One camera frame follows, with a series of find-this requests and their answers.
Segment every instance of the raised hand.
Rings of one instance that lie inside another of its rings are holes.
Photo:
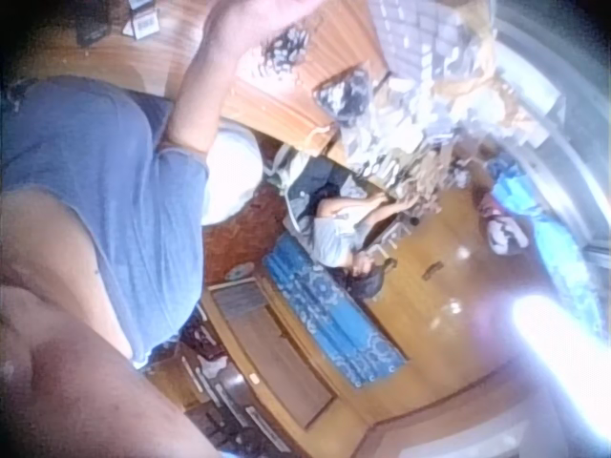
[[[206,20],[204,40],[240,56],[316,10],[325,0],[218,0]]]

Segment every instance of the cabinet door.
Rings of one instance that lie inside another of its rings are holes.
[[[229,286],[212,295],[259,377],[307,428],[333,396],[279,327],[258,285]]]

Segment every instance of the white cap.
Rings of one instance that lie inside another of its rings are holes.
[[[221,121],[206,163],[209,177],[203,196],[202,226],[238,213],[254,196],[263,175],[257,139],[231,121]]]

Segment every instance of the blue t-shirt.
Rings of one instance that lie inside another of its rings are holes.
[[[2,115],[3,192],[36,187],[78,214],[133,361],[144,362],[200,297],[205,165],[179,148],[155,151],[144,112],[98,81],[36,83]]]

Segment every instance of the skin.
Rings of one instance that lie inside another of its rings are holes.
[[[378,222],[413,206],[411,200],[395,203],[386,202],[388,202],[388,198],[384,193],[375,194],[369,198],[324,198],[318,204],[316,218],[334,218],[348,208],[369,208],[370,212],[363,219],[363,223],[373,227]],[[373,258],[365,251],[350,253],[342,263],[342,266],[354,277],[368,274],[373,265]]]
[[[205,160],[239,58],[322,1],[218,2],[166,140]],[[218,457],[132,368],[78,217],[25,190],[2,195],[0,212],[0,426],[11,456]]]

